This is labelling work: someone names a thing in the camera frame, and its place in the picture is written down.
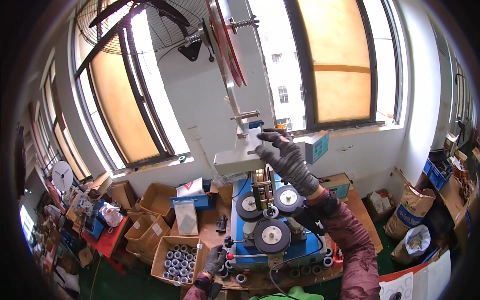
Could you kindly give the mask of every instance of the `gray knitted glove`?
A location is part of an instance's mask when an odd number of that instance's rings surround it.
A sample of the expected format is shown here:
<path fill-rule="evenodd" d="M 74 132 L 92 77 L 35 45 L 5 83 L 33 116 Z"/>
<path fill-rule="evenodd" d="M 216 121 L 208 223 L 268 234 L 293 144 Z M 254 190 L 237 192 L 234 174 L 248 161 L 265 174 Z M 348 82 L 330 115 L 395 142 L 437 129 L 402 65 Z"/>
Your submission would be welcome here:
<path fill-rule="evenodd" d="M 215 274 L 221 269 L 226 258 L 227 251 L 223 249 L 222 245 L 217 245 L 213 247 L 210 252 L 207 254 L 205 259 L 205 266 L 203 272 L 209 273 L 212 278 L 215 277 Z"/>
<path fill-rule="evenodd" d="M 268 128 L 264 129 L 263 133 L 259 133 L 257 137 L 273 142 L 273 147 L 280 149 L 280 156 L 263 145 L 257 146 L 255 150 L 260 158 L 269 163 L 283 180 L 291 183 L 304 197 L 312 195 L 317 190 L 318 179 L 308 171 L 301 156 L 300 147 L 293 143 L 292 137 L 286 130 Z"/>

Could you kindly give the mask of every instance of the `green cloth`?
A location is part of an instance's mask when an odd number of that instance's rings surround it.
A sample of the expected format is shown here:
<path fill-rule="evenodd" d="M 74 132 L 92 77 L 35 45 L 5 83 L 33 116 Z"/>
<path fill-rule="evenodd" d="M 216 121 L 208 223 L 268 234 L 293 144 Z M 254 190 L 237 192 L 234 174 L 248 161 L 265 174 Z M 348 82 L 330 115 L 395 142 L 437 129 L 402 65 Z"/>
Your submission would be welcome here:
<path fill-rule="evenodd" d="M 292 287 L 290 291 L 288 291 L 288 295 L 295 297 L 299 300 L 324 300 L 323 296 L 320 295 L 313 295 L 313 294 L 307 294 L 303 290 L 302 287 Z M 251 297 L 249 300 L 259 300 L 259 299 L 265 299 L 265 300 L 287 300 L 289 298 L 285 297 L 284 294 L 278 293 L 278 294 L 273 294 L 270 296 L 263 296 L 260 297 L 258 295 L 255 295 Z"/>

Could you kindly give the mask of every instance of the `fan blade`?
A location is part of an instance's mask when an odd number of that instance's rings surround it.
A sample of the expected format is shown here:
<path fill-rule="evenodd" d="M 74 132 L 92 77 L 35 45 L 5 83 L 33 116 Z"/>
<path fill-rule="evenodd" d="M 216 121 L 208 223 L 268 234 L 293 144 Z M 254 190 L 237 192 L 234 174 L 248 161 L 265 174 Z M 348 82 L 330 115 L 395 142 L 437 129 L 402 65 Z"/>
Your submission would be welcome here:
<path fill-rule="evenodd" d="M 125 4 L 130 2 L 130 0 L 118 0 L 107 6 L 102 10 L 95 19 L 90 23 L 89 27 L 92 28 L 95 25 L 98 25 L 103 20 L 107 19 L 111 14 L 122 8 Z"/>
<path fill-rule="evenodd" d="M 163 0 L 148 0 L 153 6 L 155 6 L 158 10 L 162 11 L 162 13 L 168 17 L 172 22 L 176 23 L 177 25 L 182 25 L 185 27 L 191 26 L 190 22 L 188 22 L 187 18 L 183 16 L 175 7 L 171 6 L 170 4 L 166 3 Z"/>

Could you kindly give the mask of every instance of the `red table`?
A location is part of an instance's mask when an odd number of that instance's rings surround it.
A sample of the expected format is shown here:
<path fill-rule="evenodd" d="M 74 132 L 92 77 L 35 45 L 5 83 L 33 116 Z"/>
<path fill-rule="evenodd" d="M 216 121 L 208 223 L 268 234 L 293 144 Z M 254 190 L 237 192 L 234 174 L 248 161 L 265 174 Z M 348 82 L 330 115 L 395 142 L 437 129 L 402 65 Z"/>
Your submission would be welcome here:
<path fill-rule="evenodd" d="M 117 247 L 121 237 L 125 233 L 129 219 L 129 216 L 124 216 L 120 224 L 117 227 L 113 227 L 112 233 L 108 233 L 106 229 L 103 230 L 98 240 L 89 234 L 84 228 L 82 231 L 82 238 L 92 245 L 98 252 L 110 258 L 115 251 L 115 248 Z"/>

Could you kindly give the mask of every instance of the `green floor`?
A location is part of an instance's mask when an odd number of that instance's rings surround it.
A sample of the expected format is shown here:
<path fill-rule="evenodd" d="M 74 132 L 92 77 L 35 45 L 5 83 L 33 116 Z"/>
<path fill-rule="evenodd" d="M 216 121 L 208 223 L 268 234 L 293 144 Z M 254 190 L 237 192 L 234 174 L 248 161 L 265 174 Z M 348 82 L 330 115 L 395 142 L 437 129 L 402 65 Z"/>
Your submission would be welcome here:
<path fill-rule="evenodd" d="M 386 220 L 375 223 L 378 235 L 382 241 L 384 249 L 378 254 L 378 271 L 380 275 L 400 271 L 408 266 L 397 264 L 390 259 L 390 253 L 396 247 L 397 242 L 385 235 L 382 226 Z M 91 264 L 89 269 L 81 269 L 80 278 L 80 297 L 82 300 L 88 299 L 163 299 L 177 300 L 180 298 L 180 288 L 163 283 L 162 281 L 150 276 L 150 266 L 137 261 L 132 269 L 125 275 L 115 270 L 105 259 L 98 264 L 99 257 Z M 95 284 L 92 289 L 95 271 L 98 271 L 95 278 Z M 320 294 L 327 300 L 339 298 L 341 278 L 336 278 L 321 284 L 305 287 L 305 292 L 311 294 Z"/>

